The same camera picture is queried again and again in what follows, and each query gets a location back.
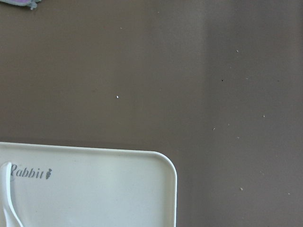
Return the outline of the grey folded cloth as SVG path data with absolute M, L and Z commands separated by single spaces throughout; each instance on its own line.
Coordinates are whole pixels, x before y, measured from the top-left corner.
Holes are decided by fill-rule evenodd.
M 37 4 L 41 2 L 41 0 L 0 0 L 2 3 L 6 3 L 13 6 L 18 7 L 28 7 L 31 10 L 36 9 Z

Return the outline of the cream rabbit tray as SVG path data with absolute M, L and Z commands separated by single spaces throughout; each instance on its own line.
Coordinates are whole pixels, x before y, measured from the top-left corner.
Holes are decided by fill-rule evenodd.
M 174 227 L 177 172 L 154 151 L 2 142 L 24 227 Z

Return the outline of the white ceramic spoon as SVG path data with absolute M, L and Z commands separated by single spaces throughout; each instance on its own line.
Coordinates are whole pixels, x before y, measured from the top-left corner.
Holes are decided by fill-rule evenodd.
M 0 167 L 0 226 L 23 227 L 12 204 L 10 193 L 11 167 L 11 162 L 6 162 Z

